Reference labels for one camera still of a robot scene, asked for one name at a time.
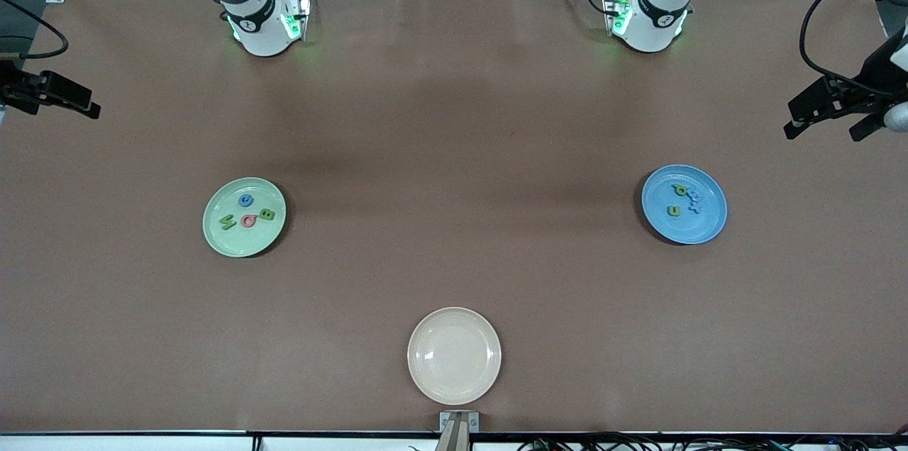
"brown table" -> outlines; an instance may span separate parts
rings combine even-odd
[[[873,2],[829,1],[810,47],[853,73]],[[319,0],[274,59],[208,0],[52,6],[72,47],[29,67],[104,110],[0,128],[2,428],[432,428],[406,342],[467,306],[504,348],[487,430],[894,430],[908,140],[785,140],[811,0],[694,2],[642,55],[582,0]],[[729,197],[706,245],[641,224],[675,162]],[[242,176],[292,221],[231,260],[201,212]]]

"blue plate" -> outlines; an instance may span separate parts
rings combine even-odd
[[[646,179],[643,213],[663,237],[695,245],[722,231],[729,205],[713,177],[696,167],[675,164],[661,167]]]

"green led light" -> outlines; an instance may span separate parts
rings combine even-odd
[[[299,38],[299,36],[301,36],[301,32],[299,32],[299,21],[292,16],[287,17],[284,14],[281,14],[281,18],[283,18],[283,25],[285,30],[287,30],[287,36],[289,36],[291,40]]]
[[[681,18],[678,19],[678,27],[675,29],[675,36],[681,34],[681,27],[684,26],[684,19],[687,18],[687,11],[681,14]]]
[[[233,19],[230,18],[229,15],[227,15],[227,24],[230,24],[230,29],[233,30],[233,39],[234,39],[234,40],[237,40],[237,41],[241,41],[241,40],[240,40],[240,33],[237,32],[237,30],[236,30],[236,25],[233,25]]]
[[[615,34],[622,35],[627,31],[627,24],[629,24],[630,19],[632,18],[631,12],[631,7],[627,6],[624,8],[624,11],[615,18],[615,27],[613,27]]]

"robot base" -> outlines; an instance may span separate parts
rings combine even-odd
[[[621,38],[627,46],[641,52],[658,52],[671,44],[687,18],[687,11],[675,21],[672,27],[659,28],[651,18],[640,11],[638,0],[602,0],[606,11],[615,11],[618,16],[606,15],[606,31],[609,36]]]
[[[276,56],[294,41],[305,41],[311,0],[275,1],[277,2],[275,10],[262,22],[259,31],[246,31],[243,28],[243,21],[236,24],[233,19],[227,18],[233,29],[233,37],[254,56]]]

